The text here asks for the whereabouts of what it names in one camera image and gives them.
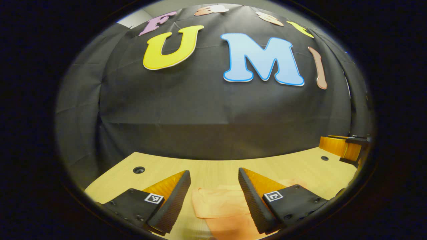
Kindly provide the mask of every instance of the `fabric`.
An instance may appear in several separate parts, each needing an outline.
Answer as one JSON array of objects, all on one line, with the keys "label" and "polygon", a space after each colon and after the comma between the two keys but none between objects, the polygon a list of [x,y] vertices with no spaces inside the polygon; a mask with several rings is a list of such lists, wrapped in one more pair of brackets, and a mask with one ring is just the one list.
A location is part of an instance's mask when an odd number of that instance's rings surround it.
[{"label": "fabric", "polygon": [[[78,55],[63,78],[55,118],[59,150],[82,187],[134,152],[204,160],[262,158],[316,147],[320,136],[369,131],[363,76],[333,37],[321,27],[269,11],[223,5],[228,11],[203,16],[194,14],[209,4],[178,9],[141,36],[148,22],[133,29],[114,24]],[[297,23],[314,38],[291,24],[264,21],[256,12]],[[155,71],[144,68],[149,39],[172,32],[162,49],[170,54],[180,46],[178,31],[196,25],[204,28],[185,61]],[[261,47],[270,38],[292,43],[304,85],[281,85],[274,74],[263,81],[249,60],[247,68],[255,73],[250,82],[225,81],[229,46],[220,36],[233,32],[247,34]],[[326,90],[317,86],[308,47],[322,57]],[[272,73],[277,71],[275,64]]]},{"label": "fabric", "polygon": [[[282,179],[281,184],[299,184],[307,188],[301,179]],[[265,237],[259,234],[249,212],[240,185],[219,185],[218,189],[193,190],[193,208],[198,218],[204,218],[211,234],[218,240],[255,240]]]}]

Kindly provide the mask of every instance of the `letter u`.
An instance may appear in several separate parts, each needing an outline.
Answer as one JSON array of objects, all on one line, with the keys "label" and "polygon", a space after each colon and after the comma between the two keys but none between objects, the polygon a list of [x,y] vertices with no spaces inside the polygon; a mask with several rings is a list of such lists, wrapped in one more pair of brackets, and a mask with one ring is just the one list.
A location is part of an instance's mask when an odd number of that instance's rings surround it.
[{"label": "letter u", "polygon": [[147,43],[148,47],[145,51],[143,65],[150,70],[158,70],[166,67],[177,65],[187,59],[196,48],[197,33],[203,26],[189,26],[180,29],[182,33],[181,45],[178,50],[168,55],[162,55],[161,51],[167,37],[171,36],[171,32],[166,32],[150,38]]}]

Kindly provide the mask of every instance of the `black clamp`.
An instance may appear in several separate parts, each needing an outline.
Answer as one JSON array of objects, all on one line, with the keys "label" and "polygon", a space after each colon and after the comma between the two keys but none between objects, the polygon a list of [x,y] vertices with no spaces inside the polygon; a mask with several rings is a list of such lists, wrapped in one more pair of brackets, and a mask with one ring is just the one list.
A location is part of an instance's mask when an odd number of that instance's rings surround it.
[{"label": "black clamp", "polygon": [[163,196],[131,188],[102,206],[129,224],[164,236],[164,232],[149,225],[149,220],[163,203]]},{"label": "black clamp", "polygon": [[327,202],[300,185],[266,193],[263,200],[282,228],[303,220]]}]

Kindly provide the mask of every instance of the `light blue letter m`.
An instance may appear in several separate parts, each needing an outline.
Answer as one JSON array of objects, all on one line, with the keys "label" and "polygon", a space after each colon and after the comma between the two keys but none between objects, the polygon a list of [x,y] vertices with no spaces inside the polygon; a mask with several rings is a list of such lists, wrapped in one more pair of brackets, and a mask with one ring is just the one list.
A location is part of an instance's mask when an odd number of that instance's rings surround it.
[{"label": "light blue letter m", "polygon": [[230,69],[224,73],[229,82],[249,82],[254,74],[246,67],[246,58],[251,62],[263,81],[267,81],[277,62],[278,71],[274,78],[281,84],[302,86],[304,79],[299,75],[292,54],[292,44],[284,39],[270,38],[262,49],[252,38],[243,33],[226,33],[221,38],[227,40],[230,48]]}]

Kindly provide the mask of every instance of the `wooden tabletop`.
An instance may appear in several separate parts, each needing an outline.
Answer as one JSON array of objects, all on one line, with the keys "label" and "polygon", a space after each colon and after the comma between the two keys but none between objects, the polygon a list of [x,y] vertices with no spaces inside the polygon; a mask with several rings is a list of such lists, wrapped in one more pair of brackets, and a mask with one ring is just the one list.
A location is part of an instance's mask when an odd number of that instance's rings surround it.
[{"label": "wooden tabletop", "polygon": [[[133,173],[133,169],[139,166],[144,167],[145,172]],[[85,193],[94,201],[104,204],[129,188],[143,190],[173,174],[189,170],[191,185],[182,210],[171,233],[164,238],[207,239],[211,234],[205,220],[194,214],[192,191],[199,187],[218,189],[224,185],[238,185],[239,167],[275,181],[301,179],[308,190],[325,199],[331,199],[339,190],[347,187],[356,172],[354,166],[340,162],[339,156],[318,147],[268,158],[227,161],[167,158],[134,152],[89,185]]]}]

